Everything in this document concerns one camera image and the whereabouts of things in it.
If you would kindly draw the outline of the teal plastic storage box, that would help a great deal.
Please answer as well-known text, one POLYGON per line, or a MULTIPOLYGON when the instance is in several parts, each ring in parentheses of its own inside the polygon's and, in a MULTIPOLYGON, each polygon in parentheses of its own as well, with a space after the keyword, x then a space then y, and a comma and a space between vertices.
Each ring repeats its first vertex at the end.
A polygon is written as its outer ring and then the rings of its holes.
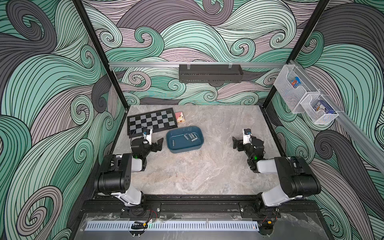
POLYGON ((198 150, 204 144, 204 136, 202 130, 197 126, 189 126, 185 128, 177 128, 167 132, 166 134, 167 147, 173 154, 184 153, 189 151, 198 150), (197 141, 192 142, 188 134, 195 134, 197 141), (187 135, 187 141, 184 136, 172 138, 176 135, 187 135))

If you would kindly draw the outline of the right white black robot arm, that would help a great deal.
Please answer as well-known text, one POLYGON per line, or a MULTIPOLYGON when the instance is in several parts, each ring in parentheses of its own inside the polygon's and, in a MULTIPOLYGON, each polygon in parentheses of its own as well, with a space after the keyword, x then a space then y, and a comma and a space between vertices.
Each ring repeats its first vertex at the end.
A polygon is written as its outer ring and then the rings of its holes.
POLYGON ((277 207, 322 191, 320 181, 302 157, 265 159, 264 142, 251 134, 243 135, 241 140, 233 137, 232 141, 233 149, 247 155, 247 164, 252 172, 278 175, 279 183, 259 194, 261 206, 277 207))

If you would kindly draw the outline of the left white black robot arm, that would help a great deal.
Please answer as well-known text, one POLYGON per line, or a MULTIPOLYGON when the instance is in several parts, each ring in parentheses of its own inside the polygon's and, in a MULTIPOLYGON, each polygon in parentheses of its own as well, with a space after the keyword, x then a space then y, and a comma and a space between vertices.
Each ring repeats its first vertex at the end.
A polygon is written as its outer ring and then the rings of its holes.
POLYGON ((152 143, 148 138, 134 139, 131 152, 122 155, 106 155, 94 181, 95 192, 101 196, 112 196, 126 207, 144 203, 143 192, 131 185, 132 173, 143 172, 147 166, 147 156, 163 149, 164 139, 152 143))

